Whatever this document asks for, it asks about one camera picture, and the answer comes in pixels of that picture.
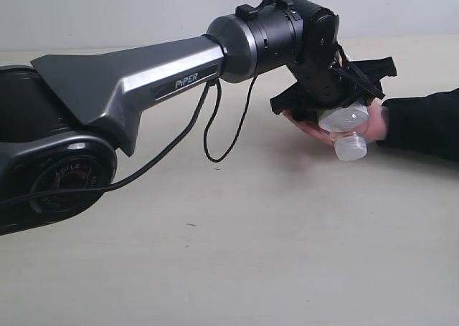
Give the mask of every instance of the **fingers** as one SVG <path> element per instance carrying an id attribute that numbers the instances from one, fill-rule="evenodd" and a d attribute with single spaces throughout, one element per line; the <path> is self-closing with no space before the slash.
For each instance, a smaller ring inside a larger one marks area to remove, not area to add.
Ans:
<path id="1" fill-rule="evenodd" d="M 317 126 L 317 124 L 312 123 L 312 122 L 296 122 L 293 119 L 292 113 L 289 111 L 284 111 L 283 115 L 289 119 L 289 121 L 292 122 L 298 129 L 303 131 L 305 134 L 308 134 L 312 138 L 315 138 L 316 140 L 321 141 L 322 143 L 325 143 L 326 145 L 332 145 L 333 143 L 331 142 L 330 138 L 328 138 L 327 135 L 323 134 L 320 130 L 320 128 Z"/>

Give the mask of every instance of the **white table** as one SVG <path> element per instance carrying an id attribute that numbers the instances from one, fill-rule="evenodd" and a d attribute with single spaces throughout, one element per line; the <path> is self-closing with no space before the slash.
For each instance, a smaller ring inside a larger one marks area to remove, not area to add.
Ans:
<path id="1" fill-rule="evenodd" d="M 342 42 L 353 59 L 394 57 L 390 97 L 459 87 L 459 36 Z M 1 325 L 459 325 L 458 166 L 374 146 L 339 162 L 271 113 L 292 82 L 286 69 L 259 79 L 222 164 L 202 150 L 211 92 L 190 136 L 142 179 L 69 221 L 1 237 Z M 224 84 L 215 155 L 247 87 Z M 182 130 L 201 90 L 144 114 L 119 178 Z"/>

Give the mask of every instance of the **robotic arm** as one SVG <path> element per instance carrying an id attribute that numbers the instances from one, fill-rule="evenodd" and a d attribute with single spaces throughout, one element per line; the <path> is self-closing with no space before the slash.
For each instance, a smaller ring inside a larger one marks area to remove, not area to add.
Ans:
<path id="1" fill-rule="evenodd" d="M 0 67 L 0 235 L 69 219 L 159 162 L 190 130 L 218 79 L 286 66 L 297 82 L 271 99 L 275 114 L 367 105 L 396 76 L 391 57 L 350 62 L 339 18 L 307 0 L 263 0 L 216 18 L 205 34 L 99 55 L 47 55 Z M 189 127 L 135 175 L 112 183 L 117 149 L 132 156 L 142 112 L 205 85 Z"/>

